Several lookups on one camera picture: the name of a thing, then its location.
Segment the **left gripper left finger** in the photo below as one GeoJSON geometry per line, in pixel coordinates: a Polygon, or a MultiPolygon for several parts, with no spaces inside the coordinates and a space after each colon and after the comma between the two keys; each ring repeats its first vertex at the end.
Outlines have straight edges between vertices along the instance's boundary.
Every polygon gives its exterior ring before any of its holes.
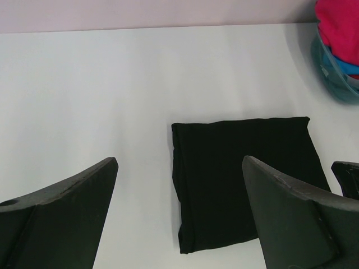
{"type": "Polygon", "coordinates": [[[93,268],[118,163],[1,203],[1,268],[93,268]]]}

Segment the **black t shirt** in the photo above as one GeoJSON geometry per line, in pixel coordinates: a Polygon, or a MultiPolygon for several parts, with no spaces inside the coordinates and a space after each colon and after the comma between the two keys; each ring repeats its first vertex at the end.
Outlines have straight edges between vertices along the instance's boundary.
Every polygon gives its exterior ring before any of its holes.
{"type": "Polygon", "coordinates": [[[173,185],[180,202],[182,254],[257,238],[242,161],[253,156],[328,191],[308,117],[175,123],[173,185]]]}

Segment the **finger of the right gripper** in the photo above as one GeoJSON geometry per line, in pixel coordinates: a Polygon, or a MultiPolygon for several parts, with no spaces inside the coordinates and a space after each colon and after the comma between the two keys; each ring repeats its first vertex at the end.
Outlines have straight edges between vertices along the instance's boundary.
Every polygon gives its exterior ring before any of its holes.
{"type": "Polygon", "coordinates": [[[357,200],[359,198],[358,163],[335,161],[331,169],[342,189],[343,196],[357,200]]]}

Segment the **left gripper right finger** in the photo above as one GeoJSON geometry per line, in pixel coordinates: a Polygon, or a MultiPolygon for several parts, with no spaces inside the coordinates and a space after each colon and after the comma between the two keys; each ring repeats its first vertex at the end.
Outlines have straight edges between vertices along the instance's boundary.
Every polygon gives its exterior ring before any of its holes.
{"type": "Polygon", "coordinates": [[[358,268],[358,200],[242,162],[267,268],[358,268]]]}

